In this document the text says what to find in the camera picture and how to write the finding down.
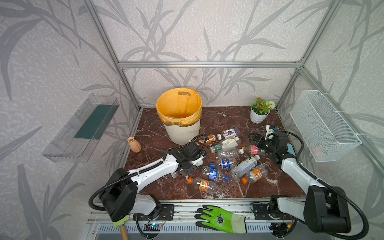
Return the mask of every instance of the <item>wire mesh basket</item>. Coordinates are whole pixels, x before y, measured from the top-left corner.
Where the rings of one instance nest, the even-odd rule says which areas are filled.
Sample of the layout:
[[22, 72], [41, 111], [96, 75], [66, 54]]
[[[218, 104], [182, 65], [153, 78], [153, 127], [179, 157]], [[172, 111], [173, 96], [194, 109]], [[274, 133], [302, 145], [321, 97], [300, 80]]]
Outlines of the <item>wire mesh basket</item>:
[[290, 112], [315, 161], [336, 161], [361, 144], [356, 133], [318, 90], [303, 91]]

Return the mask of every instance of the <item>marble surface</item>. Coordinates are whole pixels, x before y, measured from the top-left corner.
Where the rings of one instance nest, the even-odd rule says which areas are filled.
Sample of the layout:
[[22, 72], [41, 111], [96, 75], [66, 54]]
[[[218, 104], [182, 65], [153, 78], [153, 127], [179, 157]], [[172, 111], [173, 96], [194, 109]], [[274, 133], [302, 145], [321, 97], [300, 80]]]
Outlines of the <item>marble surface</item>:
[[[283, 125], [275, 110], [271, 111], [266, 120], [255, 124], [250, 120], [250, 107], [204, 107], [200, 121], [200, 133], [217, 134], [232, 127], [239, 128], [241, 135], [240, 146], [248, 146], [247, 134], [258, 132], [265, 135], [265, 125], [274, 124], [283, 129]], [[139, 153], [130, 152], [125, 166], [126, 170], [142, 167], [164, 156], [165, 150], [177, 147], [171, 142], [163, 123], [159, 119], [155, 108], [144, 108], [137, 128], [135, 139], [142, 145]], [[207, 157], [203, 166], [215, 163], [216, 153], [205, 148]], [[240, 163], [247, 155], [242, 154], [236, 158]], [[180, 176], [173, 179], [170, 174], [159, 178], [140, 191], [140, 194], [154, 194], [159, 200], [168, 199], [206, 199], [206, 198], [252, 198], [270, 197], [271, 195], [287, 195], [291, 197], [303, 196], [304, 192], [299, 185], [271, 159], [260, 156], [258, 165], [263, 164], [268, 169], [268, 176], [256, 183], [243, 184], [232, 179], [217, 186], [213, 195], [195, 189], [187, 184], [187, 177]], [[190, 177], [201, 177], [199, 167]]]

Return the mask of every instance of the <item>wooden handle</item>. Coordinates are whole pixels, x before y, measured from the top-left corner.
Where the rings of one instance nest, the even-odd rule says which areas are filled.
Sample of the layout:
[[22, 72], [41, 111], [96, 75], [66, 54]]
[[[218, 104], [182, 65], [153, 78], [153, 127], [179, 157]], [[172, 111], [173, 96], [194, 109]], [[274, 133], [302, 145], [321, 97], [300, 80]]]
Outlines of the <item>wooden handle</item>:
[[125, 229], [124, 225], [120, 227], [120, 233], [122, 240], [128, 240], [127, 229]]

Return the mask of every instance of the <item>glove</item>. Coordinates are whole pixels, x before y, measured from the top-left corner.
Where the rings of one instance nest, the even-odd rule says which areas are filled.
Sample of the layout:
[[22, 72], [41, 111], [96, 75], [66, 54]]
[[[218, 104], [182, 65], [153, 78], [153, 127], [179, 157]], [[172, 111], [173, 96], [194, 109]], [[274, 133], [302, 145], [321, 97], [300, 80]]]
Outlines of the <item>glove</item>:
[[207, 220], [196, 222], [196, 226], [219, 230], [227, 233], [246, 233], [245, 217], [228, 212], [220, 207], [203, 205], [197, 210], [196, 219]]

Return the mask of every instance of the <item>yellow trash bag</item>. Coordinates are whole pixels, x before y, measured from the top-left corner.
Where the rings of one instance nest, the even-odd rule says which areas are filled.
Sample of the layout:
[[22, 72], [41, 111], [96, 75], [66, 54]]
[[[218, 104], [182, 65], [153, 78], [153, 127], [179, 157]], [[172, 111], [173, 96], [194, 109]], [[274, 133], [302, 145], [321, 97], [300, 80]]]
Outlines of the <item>yellow trash bag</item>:
[[201, 117], [200, 95], [191, 88], [174, 88], [163, 93], [156, 103], [157, 114], [167, 125], [188, 127]]

